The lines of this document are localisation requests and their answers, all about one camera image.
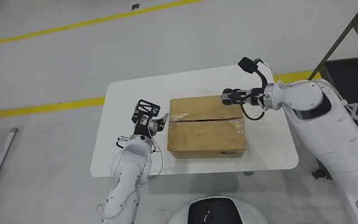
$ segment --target yellow floor line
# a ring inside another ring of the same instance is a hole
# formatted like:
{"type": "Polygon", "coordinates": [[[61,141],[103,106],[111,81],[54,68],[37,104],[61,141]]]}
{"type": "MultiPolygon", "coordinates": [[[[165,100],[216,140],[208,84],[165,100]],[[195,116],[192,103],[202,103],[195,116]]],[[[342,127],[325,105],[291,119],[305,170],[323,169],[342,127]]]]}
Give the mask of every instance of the yellow floor line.
{"type": "MultiPolygon", "coordinates": [[[[304,71],[304,72],[295,72],[288,74],[279,74],[280,79],[283,83],[291,83],[300,80],[307,80],[308,77],[312,74],[313,71],[304,71]]],[[[319,72],[314,76],[314,80],[321,78],[321,74],[319,72]]],[[[277,82],[279,79],[274,76],[274,81],[277,82]]]]}
{"type": "MultiPolygon", "coordinates": [[[[312,74],[312,71],[289,73],[289,74],[280,74],[280,78],[283,82],[296,82],[299,80],[307,80],[307,78],[312,74]]],[[[314,79],[321,78],[320,74],[317,74],[314,79]]],[[[90,106],[102,106],[105,103],[104,97],[77,100],[71,102],[60,102],[57,104],[46,104],[41,106],[30,106],[27,108],[18,108],[18,109],[9,109],[9,110],[0,110],[0,118],[7,116],[20,116],[28,114],[40,114],[48,113],[61,110],[72,110],[78,108],[87,108],[90,106]]]]}
{"type": "Polygon", "coordinates": [[[121,14],[117,14],[117,15],[112,15],[112,16],[107,16],[107,17],[103,17],[103,18],[97,18],[97,19],[94,19],[94,20],[79,22],[77,24],[70,24],[70,25],[66,25],[66,26],[55,27],[55,28],[48,29],[48,30],[32,32],[32,33],[29,33],[29,34],[23,34],[23,35],[20,35],[20,36],[13,36],[11,38],[0,39],[0,44],[1,43],[12,42],[12,41],[16,41],[16,40],[21,40],[21,39],[26,39],[26,38],[32,38],[34,36],[51,34],[53,32],[60,32],[60,31],[64,31],[64,30],[70,30],[70,29],[81,27],[81,26],[99,24],[100,22],[117,20],[119,18],[126,18],[126,17],[130,17],[130,16],[136,16],[136,15],[139,15],[139,14],[144,14],[144,13],[148,13],[148,12],[154,12],[154,11],[158,11],[158,10],[164,10],[166,8],[178,7],[178,6],[183,6],[185,4],[192,4],[192,3],[195,3],[195,2],[202,2],[202,1],[203,0],[180,0],[180,1],[177,1],[177,2],[162,4],[162,5],[159,5],[159,6],[153,6],[153,7],[149,7],[149,8],[140,9],[140,10],[133,10],[133,11],[130,11],[130,12],[125,12],[125,13],[121,13],[121,14]]]}
{"type": "Polygon", "coordinates": [[[90,106],[102,106],[104,103],[105,103],[105,98],[99,97],[99,98],[91,98],[91,99],[77,100],[71,102],[60,102],[57,104],[29,106],[27,108],[1,110],[0,118],[7,117],[7,116],[48,113],[48,112],[61,111],[61,110],[72,110],[78,108],[87,108],[90,106]]]}

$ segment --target white table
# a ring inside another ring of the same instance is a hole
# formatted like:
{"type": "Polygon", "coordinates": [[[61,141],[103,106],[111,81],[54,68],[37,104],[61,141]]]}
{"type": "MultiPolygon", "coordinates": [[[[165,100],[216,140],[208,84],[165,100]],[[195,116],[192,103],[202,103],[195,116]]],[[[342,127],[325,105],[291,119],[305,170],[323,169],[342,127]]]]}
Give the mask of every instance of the white table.
{"type": "MultiPolygon", "coordinates": [[[[269,83],[271,71],[259,67],[269,83]]],[[[225,88],[249,90],[260,87],[256,74],[248,74],[238,66],[203,69],[199,71],[167,74],[112,83],[107,90],[97,141],[91,163],[95,177],[110,176],[110,166],[120,151],[116,146],[119,136],[130,137],[134,124],[131,121],[139,99],[161,106],[159,117],[169,112],[170,99],[220,95],[225,88]]],[[[261,108],[245,105],[252,117],[261,114],[261,108]]],[[[175,159],[167,151],[168,125],[154,139],[163,152],[164,167],[161,175],[237,172],[292,169],[298,164],[298,155],[283,110],[267,111],[259,121],[244,119],[247,150],[241,158],[175,159]]],[[[160,153],[152,154],[150,175],[158,174],[160,153]]]]}

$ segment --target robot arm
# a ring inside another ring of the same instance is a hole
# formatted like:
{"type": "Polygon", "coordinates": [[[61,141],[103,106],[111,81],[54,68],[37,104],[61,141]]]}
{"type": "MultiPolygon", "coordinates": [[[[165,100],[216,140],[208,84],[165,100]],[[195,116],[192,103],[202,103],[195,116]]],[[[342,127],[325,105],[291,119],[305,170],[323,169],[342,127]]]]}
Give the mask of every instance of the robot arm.
{"type": "Polygon", "coordinates": [[[140,100],[132,116],[134,134],[130,138],[118,138],[116,145],[123,150],[111,166],[111,175],[118,178],[118,182],[108,194],[106,203],[97,206],[102,223],[134,223],[140,201],[139,188],[148,183],[152,166],[152,137],[163,130],[168,117],[166,114],[162,119],[152,119],[159,114],[159,110],[158,105],[140,100]],[[120,145],[121,140],[126,141],[124,147],[120,145]]]}
{"type": "MultiPolygon", "coordinates": [[[[244,71],[257,72],[260,59],[243,60],[239,66],[244,71]]],[[[358,223],[357,104],[353,105],[353,110],[350,109],[325,80],[299,81],[290,85],[262,83],[261,88],[251,90],[225,89],[221,95],[223,104],[240,104],[242,107],[249,103],[265,110],[283,108],[307,148],[327,168],[342,190],[348,215],[358,223]]],[[[251,120],[261,119],[264,114],[252,119],[242,109],[251,120]]]]}

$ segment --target metal frame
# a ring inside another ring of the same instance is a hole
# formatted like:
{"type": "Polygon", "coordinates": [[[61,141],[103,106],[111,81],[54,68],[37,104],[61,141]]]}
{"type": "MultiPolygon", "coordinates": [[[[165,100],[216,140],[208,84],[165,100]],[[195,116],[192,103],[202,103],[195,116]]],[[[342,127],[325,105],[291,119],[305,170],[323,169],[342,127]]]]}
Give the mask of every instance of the metal frame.
{"type": "Polygon", "coordinates": [[[348,24],[348,26],[345,28],[341,36],[336,40],[334,45],[330,48],[328,53],[323,57],[319,65],[315,68],[315,70],[312,72],[312,74],[309,76],[308,80],[312,80],[312,78],[319,72],[325,80],[333,84],[332,78],[329,75],[329,72],[326,67],[326,61],[328,58],[333,54],[333,52],[337,49],[337,47],[341,44],[342,40],[347,36],[347,34],[354,29],[358,35],[358,13],[354,16],[352,21],[348,24]]]}

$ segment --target cardboard box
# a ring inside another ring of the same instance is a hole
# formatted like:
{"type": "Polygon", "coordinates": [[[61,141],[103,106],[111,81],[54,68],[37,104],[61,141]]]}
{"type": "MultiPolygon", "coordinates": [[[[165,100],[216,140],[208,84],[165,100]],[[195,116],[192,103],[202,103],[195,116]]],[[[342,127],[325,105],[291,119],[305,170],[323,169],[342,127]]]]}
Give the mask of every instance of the cardboard box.
{"type": "Polygon", "coordinates": [[[168,151],[175,158],[237,158],[245,149],[239,105],[225,106],[220,96],[171,100],[168,151]]]}

